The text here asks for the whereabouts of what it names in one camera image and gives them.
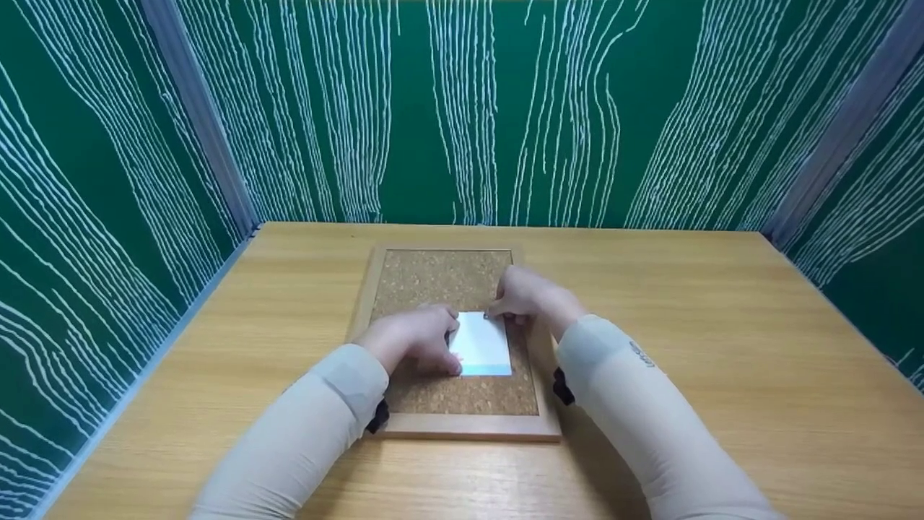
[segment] black strap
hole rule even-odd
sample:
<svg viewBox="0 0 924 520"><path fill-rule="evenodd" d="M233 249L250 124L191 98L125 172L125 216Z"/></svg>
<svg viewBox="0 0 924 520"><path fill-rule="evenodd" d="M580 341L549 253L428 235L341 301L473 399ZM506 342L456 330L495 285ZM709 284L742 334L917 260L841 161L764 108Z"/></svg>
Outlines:
<svg viewBox="0 0 924 520"><path fill-rule="evenodd" d="M571 389L565 383L565 372L562 372L561 368L555 368L555 371L552 372L552 377L554 378L552 392L558 396L558 399L562 400L565 406L573 403L575 394L571 393Z"/></svg>
<svg viewBox="0 0 924 520"><path fill-rule="evenodd" d="M385 402L385 399L382 399L379 405L375 407L375 416L369 421L369 425L366 426L366 431L374 435L375 432L379 431L380 427L388 422L388 417L390 417L388 413L388 403Z"/></svg>

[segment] wooden table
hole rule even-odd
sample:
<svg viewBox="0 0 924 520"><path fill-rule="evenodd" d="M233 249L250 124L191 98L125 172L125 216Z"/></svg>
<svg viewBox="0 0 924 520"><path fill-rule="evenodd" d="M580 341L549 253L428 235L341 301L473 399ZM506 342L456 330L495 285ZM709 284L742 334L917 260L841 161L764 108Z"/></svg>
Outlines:
<svg viewBox="0 0 924 520"><path fill-rule="evenodd" d="M783 513L924 512L924 400L757 233L269 223L48 517L185 517L237 436L343 341L374 243L486 240L522 244L639 341ZM586 416L559 414L561 445L364 440L303 517L646 514Z"/></svg>

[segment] person's left hand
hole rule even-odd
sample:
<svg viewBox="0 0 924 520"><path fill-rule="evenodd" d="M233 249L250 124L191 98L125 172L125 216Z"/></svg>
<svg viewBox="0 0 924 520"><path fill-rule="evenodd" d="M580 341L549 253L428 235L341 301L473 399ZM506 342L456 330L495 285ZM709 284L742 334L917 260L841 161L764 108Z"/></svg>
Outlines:
<svg viewBox="0 0 924 520"><path fill-rule="evenodd" d="M462 365L446 345L446 334L459 327L457 317L449 305L424 304L375 320L353 342L375 356L389 375L407 357L416 359L420 370L458 376Z"/></svg>

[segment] logo on sleeve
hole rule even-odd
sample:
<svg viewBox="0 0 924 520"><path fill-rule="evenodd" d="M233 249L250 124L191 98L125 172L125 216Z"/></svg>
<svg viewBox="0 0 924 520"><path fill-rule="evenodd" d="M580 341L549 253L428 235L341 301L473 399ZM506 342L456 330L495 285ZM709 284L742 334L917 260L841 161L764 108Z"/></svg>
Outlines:
<svg viewBox="0 0 924 520"><path fill-rule="evenodd" d="M648 368L654 368L654 362L651 360L650 357L648 357L648 355L643 350L641 350L641 347L639 347L632 340L629 341L629 346L632 347L632 352L636 353L636 356L638 356L638 359L640 359L641 362L645 364L645 366L647 366Z"/></svg>

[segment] white card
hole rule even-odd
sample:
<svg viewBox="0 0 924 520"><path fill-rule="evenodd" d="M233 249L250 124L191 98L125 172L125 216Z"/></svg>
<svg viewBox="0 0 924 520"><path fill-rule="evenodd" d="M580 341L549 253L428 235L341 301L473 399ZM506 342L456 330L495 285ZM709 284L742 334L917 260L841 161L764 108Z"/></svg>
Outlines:
<svg viewBox="0 0 924 520"><path fill-rule="evenodd" d="M476 311L459 313L458 321L449 351L461 361L462 376L512 376L503 319L489 319Z"/></svg>

